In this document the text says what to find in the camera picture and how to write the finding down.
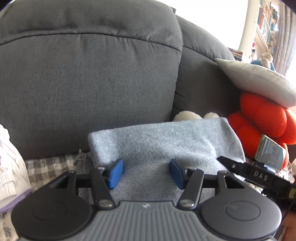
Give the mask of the grey knit sweater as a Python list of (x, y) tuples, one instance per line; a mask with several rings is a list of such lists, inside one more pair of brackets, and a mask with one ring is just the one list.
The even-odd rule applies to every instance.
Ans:
[(245, 162), (241, 142), (225, 118), (128, 126), (90, 133), (95, 166), (124, 161), (124, 173), (111, 195), (120, 201), (177, 202), (182, 191), (169, 172), (171, 160), (205, 174), (224, 169), (218, 157)]

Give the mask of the white pillow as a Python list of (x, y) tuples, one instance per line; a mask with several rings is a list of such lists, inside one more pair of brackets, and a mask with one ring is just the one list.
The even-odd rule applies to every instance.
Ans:
[(295, 106), (295, 88), (280, 73), (236, 60), (216, 58), (215, 62), (237, 88), (266, 97), (284, 108)]

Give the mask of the blue plush toy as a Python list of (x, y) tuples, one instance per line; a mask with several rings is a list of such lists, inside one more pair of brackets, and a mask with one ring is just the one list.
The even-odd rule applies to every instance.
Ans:
[(251, 61), (251, 64), (263, 66), (265, 68), (276, 71), (273, 64), (273, 56), (269, 53), (264, 53), (261, 55), (260, 59)]

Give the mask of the lavender folded cloth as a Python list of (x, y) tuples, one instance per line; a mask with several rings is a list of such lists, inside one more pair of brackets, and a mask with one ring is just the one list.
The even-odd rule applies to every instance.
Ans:
[(0, 213), (5, 213), (12, 211), (13, 208), (20, 202), (22, 201), (26, 196), (28, 196), (30, 193), (32, 193), (32, 189), (27, 190), (26, 192), (22, 193), (20, 196), (18, 196), (15, 200), (10, 202), (8, 205), (5, 207), (1, 208)]

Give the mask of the white folded knit garment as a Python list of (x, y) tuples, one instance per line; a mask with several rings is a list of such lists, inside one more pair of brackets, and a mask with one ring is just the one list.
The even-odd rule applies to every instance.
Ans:
[(1, 208), (32, 189), (25, 162), (1, 126)]

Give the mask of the white desk with shelves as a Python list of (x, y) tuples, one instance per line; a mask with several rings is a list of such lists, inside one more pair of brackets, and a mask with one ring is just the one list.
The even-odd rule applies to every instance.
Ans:
[(248, 1), (239, 52), (250, 63), (264, 53), (273, 55), (278, 31), (279, 1)]

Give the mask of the white plush toy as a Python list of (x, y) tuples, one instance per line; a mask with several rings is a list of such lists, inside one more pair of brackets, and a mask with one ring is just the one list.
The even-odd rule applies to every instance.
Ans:
[(216, 113), (207, 113), (204, 117), (192, 112), (192, 111), (181, 111), (178, 113), (173, 121), (188, 121), (188, 120), (202, 120), (202, 119), (212, 119), (212, 118), (219, 118), (218, 114)]

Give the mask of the orange pumpkin plush cushion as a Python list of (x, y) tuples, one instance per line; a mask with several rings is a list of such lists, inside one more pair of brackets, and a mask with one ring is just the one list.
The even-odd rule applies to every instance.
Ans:
[(263, 96), (241, 93), (240, 111), (230, 114), (227, 120), (250, 159), (255, 158), (262, 135), (286, 150), (295, 144), (295, 114)]

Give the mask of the grey curtain left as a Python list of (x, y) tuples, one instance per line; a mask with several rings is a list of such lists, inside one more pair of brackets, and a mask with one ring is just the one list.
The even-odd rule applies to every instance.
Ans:
[(279, 1), (279, 22), (273, 64), (277, 72), (286, 75), (295, 55), (295, 1)]

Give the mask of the dark grey sofa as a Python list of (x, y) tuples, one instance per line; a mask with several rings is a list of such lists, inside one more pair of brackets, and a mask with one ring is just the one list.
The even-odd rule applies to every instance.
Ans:
[(91, 132), (226, 117), (233, 56), (158, 1), (11, 1), (1, 10), (1, 124), (24, 159), (89, 149)]

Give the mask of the smartphone on stand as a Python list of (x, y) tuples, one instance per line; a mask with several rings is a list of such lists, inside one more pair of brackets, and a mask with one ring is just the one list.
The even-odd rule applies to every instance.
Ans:
[(255, 154), (255, 160), (270, 168), (280, 170), (287, 150), (266, 135), (262, 135)]

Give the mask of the grey patterned quilt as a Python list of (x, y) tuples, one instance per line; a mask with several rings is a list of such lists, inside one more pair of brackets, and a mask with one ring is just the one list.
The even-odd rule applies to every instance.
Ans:
[[(76, 171), (86, 174), (92, 161), (88, 153), (65, 155), (43, 159), (25, 161), (32, 191), (43, 187), (66, 171)], [(11, 221), (11, 211), (1, 213), (1, 240), (18, 240), (15, 228)]]

